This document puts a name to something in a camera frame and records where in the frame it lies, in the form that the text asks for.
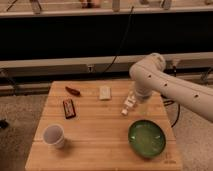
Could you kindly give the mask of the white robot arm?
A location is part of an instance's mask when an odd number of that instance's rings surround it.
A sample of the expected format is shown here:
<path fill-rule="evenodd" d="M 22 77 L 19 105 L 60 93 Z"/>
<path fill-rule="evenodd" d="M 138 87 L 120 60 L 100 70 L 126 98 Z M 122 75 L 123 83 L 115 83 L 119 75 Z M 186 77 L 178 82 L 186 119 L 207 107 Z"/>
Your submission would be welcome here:
<path fill-rule="evenodd" d="M 213 123 L 213 89 L 165 74 L 165 67 L 165 58 L 159 53 L 151 53 L 131 66 L 136 98 L 143 101 L 157 91 Z"/>

